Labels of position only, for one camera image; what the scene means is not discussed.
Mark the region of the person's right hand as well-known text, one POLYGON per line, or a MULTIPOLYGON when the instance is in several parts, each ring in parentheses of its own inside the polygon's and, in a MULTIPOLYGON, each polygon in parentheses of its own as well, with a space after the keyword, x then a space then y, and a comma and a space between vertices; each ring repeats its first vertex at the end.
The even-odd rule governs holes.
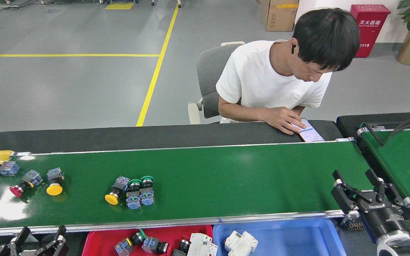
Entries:
POLYGON ((262 121, 288 135, 301 133, 301 130, 306 128, 300 117, 304 109, 303 106, 296 106, 292 109, 287 107, 268 108, 263 114, 262 121))

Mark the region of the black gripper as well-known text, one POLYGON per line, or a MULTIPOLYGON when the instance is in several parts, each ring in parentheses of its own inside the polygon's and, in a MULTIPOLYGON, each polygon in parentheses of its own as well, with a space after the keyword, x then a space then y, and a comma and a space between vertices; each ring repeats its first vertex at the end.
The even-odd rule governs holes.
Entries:
POLYGON ((359 189, 349 185, 340 170, 335 170, 332 176, 335 178, 335 187, 331 191, 333 198, 345 214, 358 207, 363 226, 373 243, 377 243, 379 238, 395 231, 405 231, 410 234, 410 221, 404 219, 399 208, 404 207, 405 203, 392 183, 386 183, 374 173, 374 170, 368 169, 366 177, 377 193, 376 199, 371 199, 359 189))

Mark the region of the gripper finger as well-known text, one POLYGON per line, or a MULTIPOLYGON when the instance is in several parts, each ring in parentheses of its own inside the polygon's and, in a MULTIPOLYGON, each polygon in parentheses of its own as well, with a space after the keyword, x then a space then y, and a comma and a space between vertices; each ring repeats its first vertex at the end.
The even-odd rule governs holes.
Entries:
POLYGON ((67 229, 61 225, 56 232, 53 240, 45 246, 41 246, 34 251, 31 256, 66 256, 69 251, 69 246, 66 244, 64 237, 67 229))
POLYGON ((21 256, 23 251, 21 247, 30 233, 31 230, 28 227, 23 227, 8 244, 0 245, 0 256, 21 256))

